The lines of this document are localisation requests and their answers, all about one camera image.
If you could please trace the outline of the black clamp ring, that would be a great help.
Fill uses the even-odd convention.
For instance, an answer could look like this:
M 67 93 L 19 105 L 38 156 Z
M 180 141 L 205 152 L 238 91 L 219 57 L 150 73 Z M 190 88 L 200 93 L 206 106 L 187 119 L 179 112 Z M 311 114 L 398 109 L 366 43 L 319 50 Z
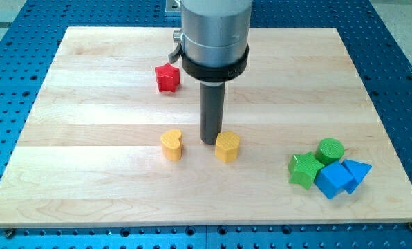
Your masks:
M 204 82 L 226 82 L 240 76 L 247 67 L 250 47 L 246 44 L 243 56 L 235 63 L 223 67 L 206 67 L 191 61 L 184 52 L 181 53 L 182 67 L 191 77 Z

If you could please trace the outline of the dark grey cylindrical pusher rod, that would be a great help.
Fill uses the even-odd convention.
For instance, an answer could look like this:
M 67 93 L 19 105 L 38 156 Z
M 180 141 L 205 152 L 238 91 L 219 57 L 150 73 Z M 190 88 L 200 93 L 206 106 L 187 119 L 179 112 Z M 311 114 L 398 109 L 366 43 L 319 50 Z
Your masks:
M 200 83 L 200 138 L 208 145 L 214 145 L 221 132 L 225 83 Z

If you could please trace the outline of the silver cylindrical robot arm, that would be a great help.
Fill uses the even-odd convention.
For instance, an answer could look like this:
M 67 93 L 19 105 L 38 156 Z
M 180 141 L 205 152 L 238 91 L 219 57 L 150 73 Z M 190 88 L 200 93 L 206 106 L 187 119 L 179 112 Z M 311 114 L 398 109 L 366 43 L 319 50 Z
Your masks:
M 216 143 L 221 132 L 226 82 L 240 76 L 250 51 L 248 35 L 252 0 L 183 0 L 181 29 L 169 63 L 200 81 L 200 139 Z

